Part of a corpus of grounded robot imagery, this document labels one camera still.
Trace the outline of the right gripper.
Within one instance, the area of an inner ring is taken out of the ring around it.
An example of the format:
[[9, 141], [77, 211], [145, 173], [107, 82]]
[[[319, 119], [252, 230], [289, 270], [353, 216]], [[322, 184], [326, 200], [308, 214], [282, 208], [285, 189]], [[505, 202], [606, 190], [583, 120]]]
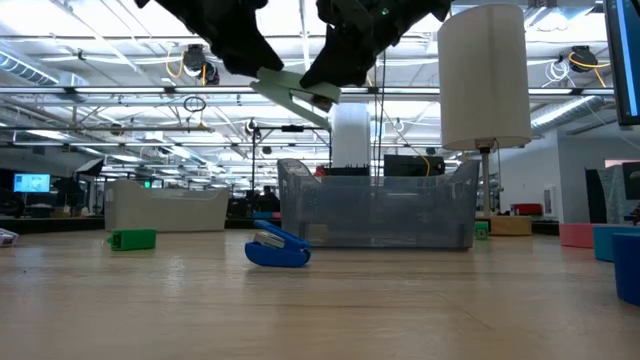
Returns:
[[299, 81], [362, 86], [377, 56], [427, 15], [443, 22], [453, 0], [316, 0], [327, 24], [324, 47]]

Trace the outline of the mint green stapler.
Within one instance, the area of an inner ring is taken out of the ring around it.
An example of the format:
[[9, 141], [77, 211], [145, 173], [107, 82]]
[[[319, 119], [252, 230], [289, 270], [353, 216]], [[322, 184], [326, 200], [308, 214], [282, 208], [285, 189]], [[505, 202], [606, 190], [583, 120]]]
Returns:
[[250, 88], [317, 127], [331, 131], [329, 113], [340, 102], [340, 88], [326, 82], [304, 88], [300, 84], [302, 77], [295, 72], [261, 68]]

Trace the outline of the pink tape roll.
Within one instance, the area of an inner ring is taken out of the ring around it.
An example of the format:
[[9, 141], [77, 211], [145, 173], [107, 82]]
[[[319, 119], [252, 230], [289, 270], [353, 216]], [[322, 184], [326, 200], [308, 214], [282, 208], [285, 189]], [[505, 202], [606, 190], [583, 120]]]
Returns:
[[594, 248], [593, 225], [589, 223], [562, 223], [559, 238], [564, 247]]

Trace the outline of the dark blue tape roll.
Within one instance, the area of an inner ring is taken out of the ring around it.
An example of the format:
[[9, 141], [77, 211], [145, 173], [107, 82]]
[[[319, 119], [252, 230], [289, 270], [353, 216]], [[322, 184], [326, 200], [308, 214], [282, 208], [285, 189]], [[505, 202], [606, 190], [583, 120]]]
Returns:
[[640, 307], [640, 233], [614, 233], [612, 245], [617, 296]]

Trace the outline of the blue mini stapler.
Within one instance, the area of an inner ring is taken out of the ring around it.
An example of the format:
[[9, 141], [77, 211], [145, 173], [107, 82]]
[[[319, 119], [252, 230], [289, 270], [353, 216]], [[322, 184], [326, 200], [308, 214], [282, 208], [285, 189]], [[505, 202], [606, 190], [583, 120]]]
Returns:
[[304, 267], [311, 258], [311, 244], [264, 220], [254, 225], [261, 232], [244, 246], [246, 257], [264, 267]]

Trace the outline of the green mini stapler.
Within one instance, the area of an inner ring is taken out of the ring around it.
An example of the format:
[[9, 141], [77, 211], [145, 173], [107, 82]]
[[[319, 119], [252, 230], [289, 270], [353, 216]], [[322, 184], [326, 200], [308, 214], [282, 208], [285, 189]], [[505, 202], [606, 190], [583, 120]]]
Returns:
[[155, 229], [115, 229], [107, 238], [112, 251], [148, 250], [156, 247]]

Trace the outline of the black equipment case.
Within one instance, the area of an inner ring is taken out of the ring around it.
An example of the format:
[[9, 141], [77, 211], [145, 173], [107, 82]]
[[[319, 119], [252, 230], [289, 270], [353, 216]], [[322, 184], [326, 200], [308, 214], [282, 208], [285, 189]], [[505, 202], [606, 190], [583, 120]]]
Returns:
[[384, 156], [385, 177], [427, 177], [445, 173], [445, 162], [442, 157], [390, 155]]

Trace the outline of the white shade table lamp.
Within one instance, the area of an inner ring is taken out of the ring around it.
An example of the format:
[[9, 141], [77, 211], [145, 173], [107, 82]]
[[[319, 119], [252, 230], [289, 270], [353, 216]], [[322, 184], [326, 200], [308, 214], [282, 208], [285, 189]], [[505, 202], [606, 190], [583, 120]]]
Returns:
[[441, 144], [482, 156], [484, 213], [492, 149], [532, 139], [524, 12], [495, 3], [464, 10], [438, 32]]

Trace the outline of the smoked transparent plastic bin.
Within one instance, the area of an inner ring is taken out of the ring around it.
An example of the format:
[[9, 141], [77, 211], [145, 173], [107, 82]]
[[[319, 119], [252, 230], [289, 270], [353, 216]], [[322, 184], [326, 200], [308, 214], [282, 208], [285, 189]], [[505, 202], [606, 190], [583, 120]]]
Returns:
[[281, 226], [314, 247], [468, 249], [479, 167], [469, 161], [434, 177], [315, 177], [281, 159]]

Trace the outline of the light grey plastic bin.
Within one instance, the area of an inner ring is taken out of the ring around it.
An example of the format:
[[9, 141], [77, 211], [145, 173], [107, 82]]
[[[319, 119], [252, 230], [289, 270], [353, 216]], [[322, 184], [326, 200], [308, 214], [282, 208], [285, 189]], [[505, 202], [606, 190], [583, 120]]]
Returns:
[[225, 227], [229, 189], [154, 189], [117, 180], [106, 184], [104, 198], [107, 230], [215, 232]]

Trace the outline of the red storage box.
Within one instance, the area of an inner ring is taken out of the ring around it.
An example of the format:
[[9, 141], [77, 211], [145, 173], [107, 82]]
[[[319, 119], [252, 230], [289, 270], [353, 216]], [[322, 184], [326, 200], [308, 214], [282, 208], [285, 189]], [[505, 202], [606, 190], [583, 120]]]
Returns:
[[542, 216], [543, 206], [539, 203], [516, 203], [510, 206], [510, 210], [515, 216]]

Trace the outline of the background computer monitor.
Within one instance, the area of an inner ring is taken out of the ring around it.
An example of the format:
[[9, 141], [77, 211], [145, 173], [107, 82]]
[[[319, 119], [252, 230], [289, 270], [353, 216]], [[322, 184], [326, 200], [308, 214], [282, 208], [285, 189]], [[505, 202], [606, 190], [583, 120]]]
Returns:
[[50, 186], [49, 174], [16, 173], [14, 175], [13, 191], [17, 193], [48, 193]]

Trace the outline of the black computer monitor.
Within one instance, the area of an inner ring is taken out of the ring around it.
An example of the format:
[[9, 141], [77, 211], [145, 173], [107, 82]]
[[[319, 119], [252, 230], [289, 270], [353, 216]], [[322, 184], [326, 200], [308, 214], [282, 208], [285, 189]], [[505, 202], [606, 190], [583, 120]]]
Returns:
[[620, 126], [640, 126], [640, 0], [603, 0]]

